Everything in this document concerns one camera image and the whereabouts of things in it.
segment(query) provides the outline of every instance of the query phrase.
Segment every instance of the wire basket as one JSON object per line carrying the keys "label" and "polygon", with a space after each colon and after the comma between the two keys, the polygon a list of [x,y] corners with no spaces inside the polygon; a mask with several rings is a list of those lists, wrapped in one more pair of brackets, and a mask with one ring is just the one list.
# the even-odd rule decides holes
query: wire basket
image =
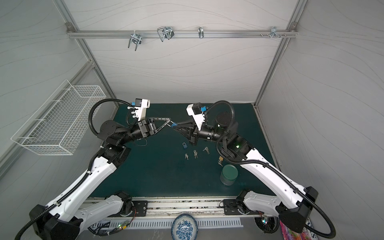
{"label": "wire basket", "polygon": [[105,97],[97,85],[72,86],[66,80],[11,140],[38,155],[73,155],[88,129],[91,107]]}

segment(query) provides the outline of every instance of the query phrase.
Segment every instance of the plate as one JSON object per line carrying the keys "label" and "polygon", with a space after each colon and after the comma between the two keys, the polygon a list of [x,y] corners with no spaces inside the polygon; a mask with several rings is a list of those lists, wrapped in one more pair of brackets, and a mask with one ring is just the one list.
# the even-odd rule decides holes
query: plate
{"label": "plate", "polygon": [[173,240],[195,240],[197,237],[197,222],[189,214],[178,216],[170,229]]}

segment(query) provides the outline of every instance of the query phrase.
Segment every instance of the green lidded jar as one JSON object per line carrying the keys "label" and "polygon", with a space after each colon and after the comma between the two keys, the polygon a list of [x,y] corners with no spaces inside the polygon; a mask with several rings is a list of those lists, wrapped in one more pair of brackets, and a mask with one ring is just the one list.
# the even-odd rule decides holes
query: green lidded jar
{"label": "green lidded jar", "polygon": [[227,186],[231,186],[238,176],[238,170],[235,166],[227,164],[223,167],[220,175],[220,181]]}

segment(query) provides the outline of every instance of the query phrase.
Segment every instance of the dark green mat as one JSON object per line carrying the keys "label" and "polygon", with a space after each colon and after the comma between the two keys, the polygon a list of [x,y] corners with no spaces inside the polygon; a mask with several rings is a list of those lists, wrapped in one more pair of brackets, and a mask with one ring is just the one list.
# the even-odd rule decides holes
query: dark green mat
{"label": "dark green mat", "polygon": [[[191,117],[187,114],[187,105],[151,104],[146,117],[171,118],[174,122],[189,120]],[[239,123],[239,135],[253,144],[274,165],[253,106],[233,106],[235,119]],[[210,125],[221,111],[228,110],[226,106],[217,106],[210,112]],[[114,120],[126,125],[126,114],[126,105],[121,105]],[[197,146],[191,146],[186,138],[168,126],[147,138],[147,141],[144,147],[137,145],[144,145],[145,140],[136,141],[136,145],[129,143],[128,147],[132,151],[127,160],[91,196],[106,197],[119,190],[135,197],[232,196],[238,195],[243,189],[274,195],[259,179],[240,166],[237,166],[239,176],[235,183],[232,186],[223,185],[220,182],[222,167],[217,164],[219,154],[215,152],[213,142],[200,139]],[[187,149],[183,148],[183,142],[187,143]],[[209,148],[209,155],[203,151],[205,147]],[[197,159],[194,158],[193,150],[198,152]]]}

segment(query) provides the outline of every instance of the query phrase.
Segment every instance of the aluminum rail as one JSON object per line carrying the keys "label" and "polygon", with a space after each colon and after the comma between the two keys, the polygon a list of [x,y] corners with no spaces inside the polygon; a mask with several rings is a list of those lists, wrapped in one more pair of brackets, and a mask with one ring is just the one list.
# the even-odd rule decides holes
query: aluminum rail
{"label": "aluminum rail", "polygon": [[[74,31],[68,32],[69,38],[130,38],[133,33],[141,38],[159,38],[156,30],[149,31]],[[199,38],[198,30],[174,30],[172,38]],[[270,38],[271,30],[204,30],[204,38]],[[295,38],[297,31],[276,30],[274,38]]]}

